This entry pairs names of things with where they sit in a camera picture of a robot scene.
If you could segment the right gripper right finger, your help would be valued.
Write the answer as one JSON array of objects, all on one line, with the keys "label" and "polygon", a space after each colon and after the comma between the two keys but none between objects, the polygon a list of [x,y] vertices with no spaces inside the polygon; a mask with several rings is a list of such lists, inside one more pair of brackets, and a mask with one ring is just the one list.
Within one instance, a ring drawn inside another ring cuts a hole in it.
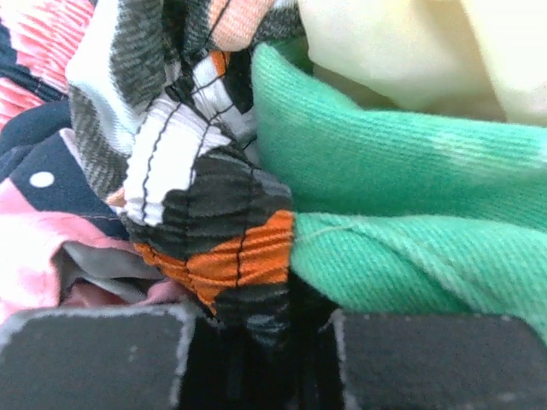
[{"label": "right gripper right finger", "polygon": [[348,409],[544,409],[546,347],[509,315],[332,314]]}]

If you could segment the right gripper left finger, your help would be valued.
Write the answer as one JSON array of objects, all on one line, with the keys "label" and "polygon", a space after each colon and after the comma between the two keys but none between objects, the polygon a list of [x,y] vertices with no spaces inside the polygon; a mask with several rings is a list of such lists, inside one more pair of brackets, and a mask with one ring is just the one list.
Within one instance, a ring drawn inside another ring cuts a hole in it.
[{"label": "right gripper left finger", "polygon": [[195,324],[182,306],[17,313],[1,326],[1,407],[176,409]]}]

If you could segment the pink navy patterned cloth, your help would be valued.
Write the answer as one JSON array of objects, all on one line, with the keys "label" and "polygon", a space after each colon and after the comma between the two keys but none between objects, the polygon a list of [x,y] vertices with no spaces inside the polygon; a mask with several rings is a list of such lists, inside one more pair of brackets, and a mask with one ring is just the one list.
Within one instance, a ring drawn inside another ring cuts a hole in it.
[{"label": "pink navy patterned cloth", "polygon": [[1,4],[1,316],[180,302],[74,158],[65,68],[91,1]]}]

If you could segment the teal white cloth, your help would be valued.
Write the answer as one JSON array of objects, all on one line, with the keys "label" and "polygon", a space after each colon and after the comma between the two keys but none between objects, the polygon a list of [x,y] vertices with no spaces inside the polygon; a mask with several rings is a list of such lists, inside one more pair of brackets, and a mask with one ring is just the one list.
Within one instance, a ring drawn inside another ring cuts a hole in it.
[{"label": "teal white cloth", "polygon": [[543,127],[359,108],[298,42],[257,46],[252,84],[301,279],[349,310],[506,314],[545,334]]}]

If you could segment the black orange white patterned cloth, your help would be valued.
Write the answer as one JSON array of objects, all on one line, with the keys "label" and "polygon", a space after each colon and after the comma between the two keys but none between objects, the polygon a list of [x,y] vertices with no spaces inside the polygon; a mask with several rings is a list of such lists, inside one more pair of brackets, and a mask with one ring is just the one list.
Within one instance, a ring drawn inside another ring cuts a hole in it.
[{"label": "black orange white patterned cloth", "polygon": [[100,1],[68,64],[86,179],[135,249],[223,325],[289,334],[289,188],[256,153],[251,55],[293,1]]}]

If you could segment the cream cloth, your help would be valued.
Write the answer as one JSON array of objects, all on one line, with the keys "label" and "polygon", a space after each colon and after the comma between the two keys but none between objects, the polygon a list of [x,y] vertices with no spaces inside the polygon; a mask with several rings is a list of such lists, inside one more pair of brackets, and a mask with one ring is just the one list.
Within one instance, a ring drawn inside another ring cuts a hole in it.
[{"label": "cream cloth", "polygon": [[301,1],[315,75],[364,108],[546,122],[543,1]]}]

